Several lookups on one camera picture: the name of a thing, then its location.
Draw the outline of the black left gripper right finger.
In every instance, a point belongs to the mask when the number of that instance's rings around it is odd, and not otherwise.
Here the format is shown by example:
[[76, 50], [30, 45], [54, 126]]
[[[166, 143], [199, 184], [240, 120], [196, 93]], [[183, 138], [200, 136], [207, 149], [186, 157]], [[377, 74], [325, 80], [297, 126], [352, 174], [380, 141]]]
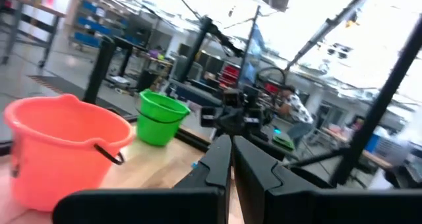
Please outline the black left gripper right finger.
[[319, 188], [240, 136], [233, 160], [245, 224], [422, 224], [422, 190]]

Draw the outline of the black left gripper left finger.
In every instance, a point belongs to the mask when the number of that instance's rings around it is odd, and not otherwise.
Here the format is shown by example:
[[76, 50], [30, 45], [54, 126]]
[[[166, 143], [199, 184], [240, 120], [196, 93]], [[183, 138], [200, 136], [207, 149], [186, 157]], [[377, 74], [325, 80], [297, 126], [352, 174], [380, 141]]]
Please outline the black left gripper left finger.
[[227, 224], [231, 148], [221, 135], [172, 188], [75, 192], [56, 205], [53, 224]]

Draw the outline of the black pad with green edge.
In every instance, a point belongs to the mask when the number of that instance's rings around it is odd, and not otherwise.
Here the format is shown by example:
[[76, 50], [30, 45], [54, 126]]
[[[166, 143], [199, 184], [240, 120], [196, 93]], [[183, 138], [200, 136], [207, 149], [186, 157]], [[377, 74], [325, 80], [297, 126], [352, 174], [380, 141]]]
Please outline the black pad with green edge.
[[273, 136], [272, 141], [274, 144], [277, 144], [278, 146], [281, 146], [288, 151], [293, 151], [295, 149], [294, 143], [288, 137]]

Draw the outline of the green plastic bucket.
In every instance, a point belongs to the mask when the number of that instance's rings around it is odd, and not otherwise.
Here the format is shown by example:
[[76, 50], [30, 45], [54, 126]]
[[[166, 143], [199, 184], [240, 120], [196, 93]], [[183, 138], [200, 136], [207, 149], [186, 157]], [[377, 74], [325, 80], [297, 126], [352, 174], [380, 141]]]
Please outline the green plastic bucket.
[[175, 99], [149, 89], [140, 92], [139, 99], [138, 139], [154, 146], [165, 146], [173, 139], [190, 109]]

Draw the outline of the person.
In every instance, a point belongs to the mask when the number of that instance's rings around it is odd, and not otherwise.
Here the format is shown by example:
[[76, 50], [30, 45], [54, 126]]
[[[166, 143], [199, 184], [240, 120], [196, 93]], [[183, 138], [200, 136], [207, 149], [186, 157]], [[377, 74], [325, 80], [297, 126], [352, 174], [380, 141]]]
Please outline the person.
[[301, 102], [293, 86], [284, 85], [281, 89], [282, 104], [277, 107], [281, 115], [289, 115], [293, 120], [293, 126], [287, 131], [295, 148], [299, 147], [300, 141], [313, 127], [313, 118], [307, 108]]

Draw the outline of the red storage bins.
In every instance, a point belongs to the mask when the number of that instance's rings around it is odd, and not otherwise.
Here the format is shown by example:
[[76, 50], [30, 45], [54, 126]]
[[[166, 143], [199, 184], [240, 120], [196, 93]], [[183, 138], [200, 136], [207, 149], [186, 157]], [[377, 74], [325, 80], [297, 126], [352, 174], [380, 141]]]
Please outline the red storage bins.
[[221, 85], [234, 87], [239, 77], [240, 66], [225, 62], [219, 72], [218, 81]]

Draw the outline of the orange plastic bucket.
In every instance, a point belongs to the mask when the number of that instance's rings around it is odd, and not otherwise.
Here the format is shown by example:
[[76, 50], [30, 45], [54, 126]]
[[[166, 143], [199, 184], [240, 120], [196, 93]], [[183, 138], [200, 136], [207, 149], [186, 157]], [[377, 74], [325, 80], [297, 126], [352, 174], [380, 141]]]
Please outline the orange plastic bucket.
[[4, 120], [13, 137], [12, 196], [39, 211], [52, 211], [73, 192], [99, 188], [135, 138], [124, 118], [72, 94], [18, 99], [6, 106]]

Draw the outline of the black slanted pole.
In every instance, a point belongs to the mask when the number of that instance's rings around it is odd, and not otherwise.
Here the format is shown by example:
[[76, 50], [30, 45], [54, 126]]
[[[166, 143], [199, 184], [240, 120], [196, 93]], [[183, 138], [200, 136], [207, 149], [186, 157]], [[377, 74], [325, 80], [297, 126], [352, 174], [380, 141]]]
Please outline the black slanted pole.
[[202, 42], [204, 41], [209, 29], [212, 26], [212, 19], [209, 18], [208, 16], [204, 16], [201, 20], [201, 26], [200, 26], [200, 30], [197, 34], [196, 40], [194, 41], [194, 44], [192, 45], [188, 55], [187, 55], [187, 60], [185, 63], [185, 68], [181, 74], [181, 76], [179, 77], [179, 81], [180, 82], [184, 82], [186, 81], [189, 71], [192, 68], [192, 65], [194, 63], [196, 54], [200, 51], [200, 47], [202, 45]]

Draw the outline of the shelf with blue bins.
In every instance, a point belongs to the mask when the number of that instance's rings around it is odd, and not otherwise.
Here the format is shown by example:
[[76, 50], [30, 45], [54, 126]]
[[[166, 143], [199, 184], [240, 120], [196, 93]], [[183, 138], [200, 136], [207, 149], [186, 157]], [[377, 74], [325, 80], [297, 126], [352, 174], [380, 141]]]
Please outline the shelf with blue bins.
[[69, 45], [82, 51], [97, 48], [103, 36], [122, 36], [129, 13], [112, 0], [77, 0], [72, 21]]

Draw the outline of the wooden workbench with grey legs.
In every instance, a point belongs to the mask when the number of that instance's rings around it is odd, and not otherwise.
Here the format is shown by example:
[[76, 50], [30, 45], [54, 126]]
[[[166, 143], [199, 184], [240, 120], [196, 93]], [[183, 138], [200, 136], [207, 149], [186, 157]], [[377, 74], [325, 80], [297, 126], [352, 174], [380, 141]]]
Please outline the wooden workbench with grey legs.
[[[41, 69], [45, 67], [57, 33], [59, 20], [64, 18], [65, 14], [41, 4], [40, 1], [41, 0], [0, 0], [0, 33], [9, 34], [9, 37], [6, 40], [5, 52], [0, 57], [0, 63], [2, 65], [6, 65], [9, 62], [15, 43], [23, 43], [44, 48], [44, 54], [38, 62], [38, 66]], [[51, 25], [38, 20], [35, 16], [24, 14], [24, 6], [29, 6], [32, 7], [33, 10], [40, 10], [52, 14], [53, 21]], [[35, 39], [28, 41], [20, 39], [18, 34], [27, 38], [32, 37], [31, 33], [19, 29], [21, 22], [29, 23], [31, 27], [35, 26], [46, 31], [49, 34], [47, 40]]]

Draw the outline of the black aluminium rig frame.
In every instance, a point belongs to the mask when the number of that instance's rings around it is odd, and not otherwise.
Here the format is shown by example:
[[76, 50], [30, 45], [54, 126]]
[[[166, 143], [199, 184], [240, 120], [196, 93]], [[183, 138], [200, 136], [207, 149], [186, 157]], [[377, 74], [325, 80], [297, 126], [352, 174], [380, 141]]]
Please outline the black aluminium rig frame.
[[[323, 37], [328, 35], [333, 29], [335, 29], [343, 19], [352, 15], [352, 12], [355, 11], [358, 8], [358, 5], [361, 5], [364, 1], [366, 0], [351, 0], [350, 3], [346, 7], [344, 7], [343, 10], [338, 13], [335, 18], [327, 18], [324, 24], [296, 53], [294, 58], [289, 61], [285, 69], [281, 69], [278, 67], [268, 67], [262, 69], [262, 72], [264, 72], [264, 70], [277, 69], [283, 74], [284, 78], [286, 78], [286, 76], [288, 76], [287, 74], [290, 73], [290, 68], [294, 66], [294, 64], [296, 64], [303, 56], [305, 56], [317, 44], [317, 42], [319, 42]], [[363, 143], [369, 141], [370, 133], [375, 130], [376, 124], [381, 120], [381, 117], [386, 111], [386, 108], [390, 103], [393, 94], [395, 93], [399, 84], [403, 80], [404, 74], [407, 72], [407, 70], [410, 68], [411, 63], [416, 58], [416, 51], [418, 51], [416, 47], [422, 46], [422, 38], [419, 37], [421, 35], [418, 35], [422, 34], [420, 33], [422, 32], [421, 20], [422, 18], [420, 18], [420, 21], [415, 25], [415, 31], [411, 33], [409, 41], [405, 45], [405, 49], [402, 53], [402, 56], [400, 56], [400, 58], [396, 62], [393, 71], [388, 77], [383, 88], [380, 90], [380, 94], [374, 101], [373, 106], [369, 109], [366, 123], [363, 125], [362, 129], [358, 131], [357, 134], [352, 138], [351, 147], [338, 149], [331, 153], [322, 154], [314, 158], [299, 161], [297, 163], [297, 166], [306, 166], [325, 159], [331, 159], [333, 157], [342, 156], [343, 160], [340, 162], [339, 166], [334, 171], [334, 174], [330, 178], [329, 183], [337, 185], [344, 184], [346, 182], [346, 177], [350, 175], [351, 170], [358, 163], [358, 153], [363, 152]], [[214, 106], [217, 105], [216, 102], [211, 100], [211, 96], [205, 95], [205, 92], [203, 90], [195, 88], [193, 85], [189, 85], [185, 82], [180, 82], [174, 79], [168, 79], [168, 82], [170, 84], [175, 84], [178, 88], [182, 88], [190, 93], [197, 94], [198, 96], [202, 97], [203, 100], [208, 100]], [[208, 149], [208, 146], [205, 146], [205, 142], [203, 142], [204, 145], [201, 145], [200, 138], [196, 135], [188, 133], [186, 130], [182, 129], [181, 132], [177, 131], [176, 138], [188, 139], [188, 145], [198, 148], [201, 151], [205, 151], [206, 149]], [[264, 148], [263, 150], [265, 152], [277, 159], [279, 159], [280, 156], [282, 156], [282, 158], [289, 156], [298, 160], [298, 158], [294, 156], [294, 154], [289, 153], [287, 150], [284, 150], [279, 146], [270, 144], [254, 136], [251, 138], [247, 138], [259, 148]]]

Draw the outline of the black floor stand post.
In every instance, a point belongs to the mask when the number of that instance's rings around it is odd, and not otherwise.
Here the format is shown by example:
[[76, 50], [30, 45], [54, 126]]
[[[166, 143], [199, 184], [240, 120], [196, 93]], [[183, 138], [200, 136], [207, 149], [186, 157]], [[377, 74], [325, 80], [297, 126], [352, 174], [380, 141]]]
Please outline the black floor stand post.
[[91, 104], [96, 103], [100, 86], [106, 77], [114, 51], [114, 40], [109, 36], [104, 36], [100, 44], [96, 62], [94, 63], [94, 68], [88, 81], [87, 89], [82, 99], [84, 102]]

